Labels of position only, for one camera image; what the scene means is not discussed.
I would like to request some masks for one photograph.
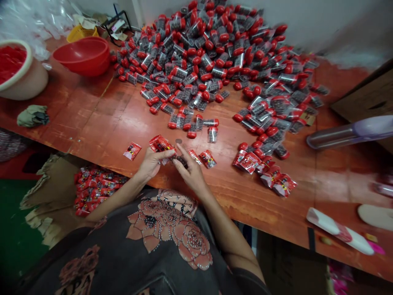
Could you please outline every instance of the person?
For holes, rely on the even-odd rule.
[[[258,261],[204,180],[173,164],[198,200],[144,189],[173,150],[147,149],[138,172],[72,231],[24,281],[28,294],[270,294]]]

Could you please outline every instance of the red items in bucket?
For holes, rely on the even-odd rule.
[[[75,174],[75,214],[86,217],[128,180],[128,177],[97,165],[82,167],[81,172]]]
[[[0,48],[0,84],[11,79],[23,66],[26,51],[19,47],[5,46]]]

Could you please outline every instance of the red plastic bowl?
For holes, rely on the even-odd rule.
[[[100,65],[108,55],[107,43],[90,38],[61,46],[53,52],[53,58],[71,72],[92,69]]]
[[[111,57],[111,55],[108,53],[108,56],[105,59],[103,59],[103,61],[101,63],[98,63],[94,67],[92,67],[90,69],[83,69],[83,70],[73,71],[73,72],[76,74],[79,74],[81,76],[85,76],[85,77],[100,76],[103,73],[105,73],[106,70],[109,68],[110,63],[111,63],[110,57]]]

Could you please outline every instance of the floral shirt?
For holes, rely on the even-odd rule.
[[[172,190],[143,191],[49,254],[29,294],[269,294],[249,271],[228,267],[196,201]]]

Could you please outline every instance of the red wooden tabletop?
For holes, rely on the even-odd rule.
[[[50,41],[48,47],[53,50],[64,42]],[[282,199],[262,186],[257,175],[248,175],[232,166],[238,145],[244,141],[251,144],[256,139],[232,119],[248,105],[241,93],[233,90],[232,84],[225,87],[231,92],[229,98],[221,104],[208,105],[201,113],[205,119],[220,120],[217,143],[207,143],[206,128],[193,140],[182,130],[168,129],[169,115],[162,111],[152,115],[139,94],[140,84],[133,86],[112,79],[113,70],[100,77],[85,78],[67,71],[53,59],[49,62],[53,66],[49,84],[38,97],[27,101],[0,98],[0,127],[130,177],[138,170],[148,141],[155,135],[161,134],[171,143],[181,139],[197,153],[209,149],[218,165],[210,170],[203,168],[203,173],[232,219],[305,248],[309,248],[307,227],[312,227],[318,253],[393,281],[393,249],[390,247],[393,233],[365,224],[356,213],[359,204],[392,207],[390,199],[370,189],[384,166],[381,159],[388,154],[373,143],[319,152],[305,144],[308,134],[345,124],[328,105],[362,81],[367,76],[366,71],[339,70],[321,61],[315,80],[330,88],[331,93],[322,98],[326,106],[318,109],[320,113],[313,126],[305,127],[297,135],[286,135],[285,146],[291,156],[276,161],[298,187],[288,199]],[[18,114],[31,104],[48,106],[48,125],[30,129],[16,125]],[[131,141],[143,148],[134,161],[123,156]],[[192,194],[171,164],[162,167],[149,184]],[[305,219],[310,207],[360,234],[377,236],[386,255],[366,256],[314,227]],[[330,237],[333,245],[321,243],[321,236]]]

